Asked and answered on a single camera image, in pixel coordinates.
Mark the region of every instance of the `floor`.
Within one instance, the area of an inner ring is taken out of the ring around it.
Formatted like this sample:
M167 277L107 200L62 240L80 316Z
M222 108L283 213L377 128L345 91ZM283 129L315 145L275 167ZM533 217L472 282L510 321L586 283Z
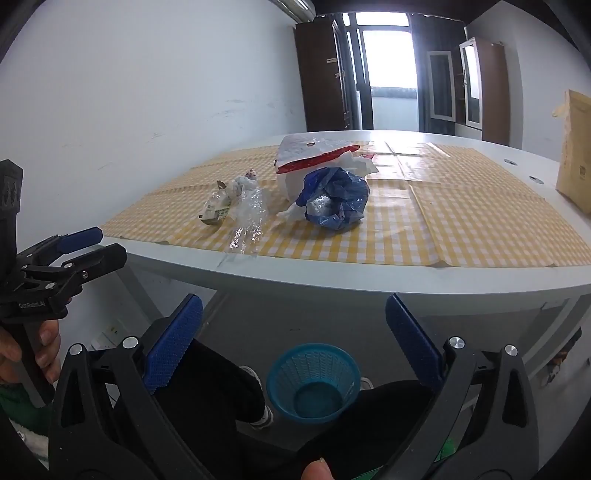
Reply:
M517 342L535 314L508 314L503 328L499 328L498 316L431 317L421 322L436 338L460 335L482 349L496 349L509 341ZM585 333L587 328L591 332L591 325L583 326L583 337L553 383L541 388L540 378L532 379L541 464L566 438L591 396L591 368L586 363L591 335ZM254 368L263 380L283 352L306 342L325 342L343 348L355 358L362 375L375 385L415 378L385 323L381 306L352 308L233 294L202 332L200 340L233 362ZM452 434L456 441L461 439L469 418L470 411L466 410L458 419ZM276 425L264 432L255 433L247 426L240 428L261 440L295 450L324 427L302 426L277 417Z

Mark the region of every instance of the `gingham tablecloth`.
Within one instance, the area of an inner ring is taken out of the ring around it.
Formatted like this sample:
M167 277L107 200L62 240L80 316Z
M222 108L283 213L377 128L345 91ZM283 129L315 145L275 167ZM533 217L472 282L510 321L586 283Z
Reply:
M546 267L591 264L591 248L542 197L471 148L354 142L375 153L379 172L365 218L345 232L275 213L289 207L277 190L277 146L220 155L144 196L103 225L105 235L224 251L235 224L199 220L203 204L228 181L256 170L271 216L251 253L387 265Z

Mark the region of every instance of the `plastic bag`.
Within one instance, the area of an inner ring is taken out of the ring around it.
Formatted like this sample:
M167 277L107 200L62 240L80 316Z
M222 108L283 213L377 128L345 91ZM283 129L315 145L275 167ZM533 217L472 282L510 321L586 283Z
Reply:
M268 217L264 189L256 187L252 190L243 190L240 202L230 215L236 222L236 228L232 232L226 252L256 254L262 236L262 226Z
M245 190L254 190L258 187L256 172L253 169L247 171L243 176L236 177L228 184L228 193L230 198L237 199Z
M275 162L280 193L291 203L295 202L308 173L322 167L346 168L340 162L346 158L352 160L352 152L359 148L348 140L312 138L310 134L286 136L279 146Z
M306 207L308 221L341 230L363 218L368 198L364 179L340 167L325 167L306 175L295 204Z

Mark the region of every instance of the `trash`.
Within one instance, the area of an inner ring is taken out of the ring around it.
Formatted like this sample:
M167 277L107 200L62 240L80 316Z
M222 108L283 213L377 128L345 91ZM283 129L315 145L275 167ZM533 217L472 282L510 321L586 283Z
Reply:
M275 162L279 191L293 203L302 191L308 173L322 167L346 168L340 164L343 154L352 159L352 153L359 148L348 140L310 139L310 134L287 135L279 146Z
M256 172L250 169L243 176L231 180L228 185L218 180L217 188L218 190L213 192L207 199L203 211L199 215L199 219L206 225L219 225L222 223L230 212L232 202L240 199L243 192L258 188Z
M199 215L199 219L206 225L219 225L230 211L231 199L226 184L218 180L217 188L218 190L207 199Z
M268 217L265 197L265 190L260 187L242 192L240 202L232 212L236 228L232 232L226 253L256 254L262 226Z
M284 222L296 222L298 220L306 219L306 206L299 206L296 203L292 203L285 212L279 212L277 218Z
M341 230L363 218L368 198L369 185L364 179L341 167L324 167L306 175L295 205L306 208L308 221ZM290 209L290 216L301 212Z
M239 198L245 190L254 190L256 188L258 188L256 172L250 169L243 176L236 177L234 180L230 181L228 185L228 195L234 200Z

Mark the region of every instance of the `glass door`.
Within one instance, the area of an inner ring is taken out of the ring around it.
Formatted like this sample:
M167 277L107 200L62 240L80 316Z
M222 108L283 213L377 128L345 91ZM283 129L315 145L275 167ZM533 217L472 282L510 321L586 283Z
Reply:
M417 69L408 16L344 14L363 129L418 130Z

